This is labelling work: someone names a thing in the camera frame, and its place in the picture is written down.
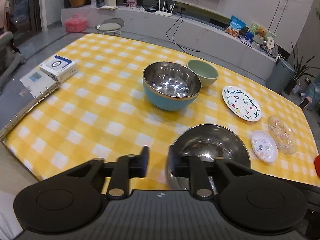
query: screw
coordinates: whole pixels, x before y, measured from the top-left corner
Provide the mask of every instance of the screw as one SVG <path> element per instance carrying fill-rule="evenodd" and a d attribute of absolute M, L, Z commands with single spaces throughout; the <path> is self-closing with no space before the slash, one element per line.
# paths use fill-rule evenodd
<path fill-rule="evenodd" d="M 113 188 L 109 190 L 109 194 L 113 197 L 120 197 L 124 194 L 124 190 L 120 188 Z"/>
<path fill-rule="evenodd" d="M 211 192 L 211 190 L 208 190 L 206 188 L 202 188 L 202 189 L 197 190 L 197 194 L 200 197 L 209 197 L 209 196 L 211 196 L 212 192 Z"/>

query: snack bag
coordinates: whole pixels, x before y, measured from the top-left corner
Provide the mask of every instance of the snack bag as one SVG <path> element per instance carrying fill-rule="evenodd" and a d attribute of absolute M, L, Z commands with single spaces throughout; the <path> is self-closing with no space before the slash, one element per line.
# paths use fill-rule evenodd
<path fill-rule="evenodd" d="M 230 25 L 226 28 L 225 32 L 231 34 L 234 37 L 238 37 L 239 31 L 245 27 L 245 23 L 239 20 L 237 17 L 232 16 Z"/>

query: green bowl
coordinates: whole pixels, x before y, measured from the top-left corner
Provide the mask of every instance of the green bowl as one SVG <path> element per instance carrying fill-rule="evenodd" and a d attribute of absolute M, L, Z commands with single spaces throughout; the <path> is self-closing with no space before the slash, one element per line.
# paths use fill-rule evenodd
<path fill-rule="evenodd" d="M 202 87 L 215 83 L 219 77 L 217 69 L 204 61 L 193 59 L 188 61 L 187 68 L 191 69 L 201 80 Z"/>

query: pink box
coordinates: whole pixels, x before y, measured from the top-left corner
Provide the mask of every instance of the pink box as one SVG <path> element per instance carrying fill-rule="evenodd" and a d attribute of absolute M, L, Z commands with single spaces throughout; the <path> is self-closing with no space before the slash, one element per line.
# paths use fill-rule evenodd
<path fill-rule="evenodd" d="M 66 31 L 71 33 L 83 32 L 87 28 L 87 18 L 75 14 L 65 21 Z"/>

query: table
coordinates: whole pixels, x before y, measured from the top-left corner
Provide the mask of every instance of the table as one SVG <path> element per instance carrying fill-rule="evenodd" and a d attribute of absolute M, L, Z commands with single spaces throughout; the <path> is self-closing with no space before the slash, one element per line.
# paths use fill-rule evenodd
<path fill-rule="evenodd" d="M 108 162 L 138 154 L 150 146 L 146 179 L 132 179 L 131 188 L 168 189 L 165 160 L 169 145 L 186 129 L 216 123 L 235 132 L 248 148 L 251 165 L 259 172 L 319 185 L 313 160 L 318 155 L 302 110 L 273 91 L 213 64 L 219 78 L 202 89 L 187 109 L 168 112 L 153 106 L 142 86 L 144 68 L 156 61 L 182 65 L 196 57 L 172 49 L 119 37 L 88 34 L 58 55 L 78 62 L 79 72 L 33 109 L 6 138 L 7 146 L 38 178 L 45 179 L 95 157 Z M 245 121 L 222 99 L 222 89 L 236 85 L 259 101 L 262 118 Z M 279 152 L 273 164 L 259 160 L 251 148 L 251 134 L 268 131 L 276 114 L 295 133 L 297 152 Z"/>

